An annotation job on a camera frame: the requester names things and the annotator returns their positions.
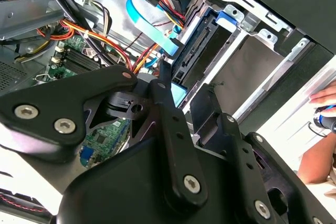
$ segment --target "silver screw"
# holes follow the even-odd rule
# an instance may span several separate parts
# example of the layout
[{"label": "silver screw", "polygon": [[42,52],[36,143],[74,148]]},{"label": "silver screw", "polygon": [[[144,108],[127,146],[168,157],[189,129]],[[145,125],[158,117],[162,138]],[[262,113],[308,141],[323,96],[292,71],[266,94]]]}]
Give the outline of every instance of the silver screw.
[{"label": "silver screw", "polygon": [[14,114],[21,119],[33,119],[37,117],[38,110],[31,105],[20,105],[15,108]]},{"label": "silver screw", "polygon": [[128,79],[131,79],[132,76],[129,73],[123,72],[122,75]]},{"label": "silver screw", "polygon": [[264,140],[262,140],[261,136],[258,136],[258,135],[256,135],[256,140],[258,140],[261,143],[264,141]]},{"label": "silver screw", "polygon": [[227,117],[226,117],[230,122],[232,122],[232,123],[234,123],[235,122],[235,120],[233,119],[233,117],[232,116],[230,116],[230,115],[228,115]]},{"label": "silver screw", "polygon": [[159,85],[161,88],[163,88],[163,89],[166,88],[166,86],[165,86],[164,84],[162,84],[162,83],[158,83],[158,85]]},{"label": "silver screw", "polygon": [[258,211],[258,213],[265,219],[269,219],[271,218],[271,213],[268,209],[268,207],[261,202],[260,200],[256,200],[256,202],[254,203],[256,210]]},{"label": "silver screw", "polygon": [[76,124],[70,119],[61,118],[54,123],[54,127],[61,134],[71,134],[75,131]]},{"label": "silver screw", "polygon": [[315,224],[323,224],[323,222],[320,221],[320,220],[319,220],[318,218],[316,218],[316,217],[313,218],[313,221],[314,221]]},{"label": "silver screw", "polygon": [[198,194],[201,191],[201,185],[194,176],[185,176],[183,182],[185,188],[187,188],[193,194]]}]

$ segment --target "ventilation grille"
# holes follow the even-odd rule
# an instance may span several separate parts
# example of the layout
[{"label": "ventilation grille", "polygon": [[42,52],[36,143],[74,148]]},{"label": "ventilation grille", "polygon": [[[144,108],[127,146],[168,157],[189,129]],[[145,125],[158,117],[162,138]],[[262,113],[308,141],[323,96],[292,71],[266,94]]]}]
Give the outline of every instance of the ventilation grille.
[{"label": "ventilation grille", "polygon": [[13,81],[19,81],[26,73],[0,62],[0,91],[8,88]]}]

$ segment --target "finger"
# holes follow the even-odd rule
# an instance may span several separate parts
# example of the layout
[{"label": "finger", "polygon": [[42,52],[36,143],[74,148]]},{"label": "finger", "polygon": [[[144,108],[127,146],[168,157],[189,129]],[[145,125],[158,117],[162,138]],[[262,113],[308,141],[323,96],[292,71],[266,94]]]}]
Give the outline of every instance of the finger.
[{"label": "finger", "polygon": [[336,108],[324,110],[321,112],[321,115],[328,117],[328,118],[336,118]]},{"label": "finger", "polygon": [[310,100],[314,100],[317,98],[321,98],[321,97],[326,97],[329,95],[334,95],[336,94],[336,86],[331,86],[329,88],[323,89],[320,92],[316,93],[316,94],[312,94],[309,99]]},{"label": "finger", "polygon": [[333,81],[332,83],[330,83],[330,84],[327,86],[327,88],[328,88],[328,87],[332,87],[332,86],[336,86],[336,81]]},{"label": "finger", "polygon": [[327,97],[313,99],[310,101],[310,104],[315,105],[316,107],[336,104],[336,94],[329,95]]}]

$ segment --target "motherboard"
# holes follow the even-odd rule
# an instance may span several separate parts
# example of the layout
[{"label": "motherboard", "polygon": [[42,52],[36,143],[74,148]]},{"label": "motherboard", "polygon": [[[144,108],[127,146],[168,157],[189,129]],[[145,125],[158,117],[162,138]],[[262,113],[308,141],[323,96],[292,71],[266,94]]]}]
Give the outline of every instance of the motherboard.
[{"label": "motherboard", "polygon": [[[81,53],[86,49],[83,38],[74,36],[64,41],[64,45],[65,52],[55,55],[50,63],[46,82],[99,69],[98,63]],[[113,124],[89,133],[79,152],[81,164],[91,168],[119,153],[127,144],[129,127],[130,120],[117,119]]]}]

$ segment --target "blue drive latch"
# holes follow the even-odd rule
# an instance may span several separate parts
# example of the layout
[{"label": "blue drive latch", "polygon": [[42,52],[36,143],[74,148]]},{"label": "blue drive latch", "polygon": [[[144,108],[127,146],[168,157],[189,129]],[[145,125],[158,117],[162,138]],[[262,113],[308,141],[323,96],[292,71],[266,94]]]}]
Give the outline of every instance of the blue drive latch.
[{"label": "blue drive latch", "polygon": [[231,18],[225,12],[220,11],[218,13],[218,17],[216,19],[216,23],[228,30],[229,32],[233,33],[237,29],[238,21],[234,18]]}]

